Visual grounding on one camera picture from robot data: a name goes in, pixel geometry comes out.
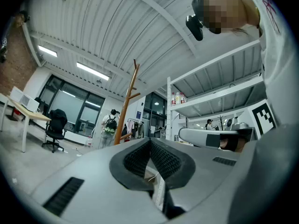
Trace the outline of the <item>white microwave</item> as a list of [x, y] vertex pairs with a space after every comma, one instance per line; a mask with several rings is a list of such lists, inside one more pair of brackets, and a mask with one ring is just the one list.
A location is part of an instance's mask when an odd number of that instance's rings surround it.
[[31, 98], [30, 96], [28, 96], [26, 94], [23, 94], [20, 104], [31, 112], [38, 111], [39, 102], [37, 102], [35, 99]]

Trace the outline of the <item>glass door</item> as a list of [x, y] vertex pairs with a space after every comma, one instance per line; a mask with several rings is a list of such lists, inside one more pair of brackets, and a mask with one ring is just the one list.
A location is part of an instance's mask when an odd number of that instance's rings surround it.
[[167, 100], [154, 92], [145, 98], [142, 115], [145, 137], [166, 138]]

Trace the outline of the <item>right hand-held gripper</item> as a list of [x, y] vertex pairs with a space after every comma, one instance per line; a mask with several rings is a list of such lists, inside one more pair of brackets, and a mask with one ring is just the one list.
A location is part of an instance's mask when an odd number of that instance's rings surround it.
[[226, 131], [181, 128], [178, 136], [197, 147], [219, 148], [223, 137], [237, 136], [243, 129], [254, 131], [255, 138], [259, 140], [265, 133], [275, 128], [276, 121], [272, 110], [268, 100], [264, 99], [246, 107], [240, 116], [229, 119]]

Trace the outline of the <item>large dark framed window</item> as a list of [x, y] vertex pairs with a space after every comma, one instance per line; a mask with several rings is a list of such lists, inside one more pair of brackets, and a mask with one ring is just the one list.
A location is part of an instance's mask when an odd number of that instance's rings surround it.
[[52, 75], [37, 101], [45, 116], [52, 110], [64, 111], [67, 131], [90, 137], [105, 99]]

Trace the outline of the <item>wooden desk with white legs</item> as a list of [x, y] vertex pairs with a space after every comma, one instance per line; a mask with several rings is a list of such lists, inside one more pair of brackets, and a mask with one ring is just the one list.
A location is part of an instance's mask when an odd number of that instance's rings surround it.
[[3, 128], [3, 122], [4, 122], [4, 117], [5, 117], [5, 110], [7, 108], [8, 103], [11, 102], [14, 107], [19, 110], [24, 116], [25, 116], [25, 121], [24, 121], [24, 129], [23, 129], [23, 136], [22, 136], [22, 147], [21, 150], [23, 153], [26, 152], [26, 138], [27, 138], [27, 131], [28, 131], [28, 126], [29, 126], [29, 120], [42, 120], [46, 122], [50, 122], [51, 119], [42, 115], [41, 113], [38, 112], [31, 112], [27, 110], [24, 106], [22, 106], [20, 103], [12, 100], [9, 96], [7, 96], [7, 100], [4, 104], [3, 112], [0, 118], [0, 131], [2, 132]]

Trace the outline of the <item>white metal shelving unit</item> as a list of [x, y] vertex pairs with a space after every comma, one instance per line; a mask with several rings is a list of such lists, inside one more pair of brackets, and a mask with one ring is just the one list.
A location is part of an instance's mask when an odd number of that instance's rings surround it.
[[[204, 128], [217, 119], [223, 128], [228, 119], [266, 98], [261, 75], [260, 41], [255, 40], [214, 58], [179, 76], [167, 78], [166, 139], [178, 134], [175, 122]], [[182, 92], [186, 102], [171, 106], [172, 93]]]

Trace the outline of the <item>black office chair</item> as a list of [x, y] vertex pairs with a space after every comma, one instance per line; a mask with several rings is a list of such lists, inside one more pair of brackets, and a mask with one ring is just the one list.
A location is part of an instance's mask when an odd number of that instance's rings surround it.
[[42, 144], [42, 147], [45, 145], [52, 146], [52, 153], [55, 153], [55, 147], [64, 151], [64, 148], [59, 145], [57, 140], [63, 140], [65, 137], [66, 130], [64, 127], [68, 122], [67, 116], [63, 110], [56, 109], [50, 111], [49, 118], [50, 122], [46, 124], [45, 142]]

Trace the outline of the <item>wooden coat stand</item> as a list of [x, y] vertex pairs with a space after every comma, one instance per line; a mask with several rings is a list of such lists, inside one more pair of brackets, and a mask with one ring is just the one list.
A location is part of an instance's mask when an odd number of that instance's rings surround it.
[[122, 136], [121, 134], [122, 134], [124, 119], [125, 119], [125, 116], [126, 116], [126, 112], [127, 112], [129, 102], [132, 98], [135, 98], [136, 96], [140, 95], [140, 93], [136, 93], [134, 95], [131, 95], [132, 90], [135, 90], [135, 91], [137, 90], [134, 87], [134, 84], [135, 84], [135, 80], [136, 80], [136, 77], [137, 77], [137, 73], [139, 71], [139, 67], [140, 67], [140, 64], [136, 63], [136, 60], [134, 59], [134, 73], [133, 73], [133, 76], [131, 78], [130, 84], [128, 86], [127, 94], [126, 94], [126, 97], [125, 97], [125, 100], [124, 100], [124, 103], [123, 103], [121, 115], [120, 115], [120, 118], [119, 118], [119, 124], [117, 126], [117, 130], [116, 130], [116, 134], [115, 134], [114, 145], [120, 144], [120, 141], [122, 139], [124, 139], [125, 137], [127, 137], [127, 135]]

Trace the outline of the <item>person's white shirt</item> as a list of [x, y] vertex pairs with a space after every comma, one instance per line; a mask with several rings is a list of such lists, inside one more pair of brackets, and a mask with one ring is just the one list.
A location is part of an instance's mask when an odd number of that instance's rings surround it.
[[278, 123], [299, 124], [299, 46], [273, 0], [253, 0], [260, 13], [262, 77]]

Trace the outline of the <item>white box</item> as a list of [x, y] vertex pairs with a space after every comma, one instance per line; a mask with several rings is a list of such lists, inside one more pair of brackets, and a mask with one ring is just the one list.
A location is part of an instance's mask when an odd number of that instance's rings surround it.
[[23, 97], [23, 91], [21, 91], [19, 88], [14, 86], [13, 89], [11, 90], [11, 92], [10, 92], [9, 97], [13, 101], [20, 103], [21, 99]]

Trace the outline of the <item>ceiling strip light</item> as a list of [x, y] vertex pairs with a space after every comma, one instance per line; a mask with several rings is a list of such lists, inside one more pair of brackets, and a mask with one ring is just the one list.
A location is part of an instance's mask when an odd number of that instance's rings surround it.
[[79, 62], [76, 62], [76, 65], [77, 65], [78, 68], [80, 68], [82, 70], [85, 70], [85, 71], [87, 71], [87, 72], [89, 72], [89, 73], [91, 73], [91, 74], [93, 74], [93, 75], [95, 75], [95, 76], [97, 76], [97, 77], [99, 77], [101, 79], [104, 79], [106, 81], [109, 80], [109, 76], [107, 76], [107, 75], [105, 75], [103, 73], [100, 73], [100, 72], [98, 72], [98, 71], [96, 71], [96, 70], [94, 70], [94, 69], [92, 69], [92, 68], [90, 68], [88, 66], [85, 66], [85, 65], [83, 65], [83, 64], [81, 64]]
[[55, 51], [53, 51], [53, 50], [50, 50], [50, 49], [48, 49], [48, 48], [46, 48], [46, 47], [43, 47], [43, 46], [41, 46], [41, 45], [38, 45], [38, 48], [39, 48], [39, 50], [42, 51], [42, 52], [45, 52], [45, 53], [47, 53], [47, 54], [49, 54], [49, 55], [51, 55], [51, 56], [57, 57], [57, 52], [55, 52]]

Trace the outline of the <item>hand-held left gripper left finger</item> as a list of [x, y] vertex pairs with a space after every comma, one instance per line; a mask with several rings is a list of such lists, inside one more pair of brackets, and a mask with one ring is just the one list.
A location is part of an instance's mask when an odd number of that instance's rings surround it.
[[71, 224], [164, 224], [144, 177], [149, 159], [148, 138], [92, 151], [48, 177], [32, 198]]

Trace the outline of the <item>garments on clothes rail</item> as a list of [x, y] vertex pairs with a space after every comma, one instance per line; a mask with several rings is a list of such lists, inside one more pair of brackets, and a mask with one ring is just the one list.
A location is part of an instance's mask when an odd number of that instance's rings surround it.
[[124, 124], [121, 136], [124, 140], [139, 139], [144, 137], [144, 122], [128, 119]]

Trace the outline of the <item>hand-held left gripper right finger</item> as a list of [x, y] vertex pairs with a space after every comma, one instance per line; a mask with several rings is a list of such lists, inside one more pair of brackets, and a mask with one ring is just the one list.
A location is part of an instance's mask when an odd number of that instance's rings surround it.
[[151, 138], [150, 166], [157, 171], [153, 201], [169, 218], [187, 213], [231, 173], [239, 153]]

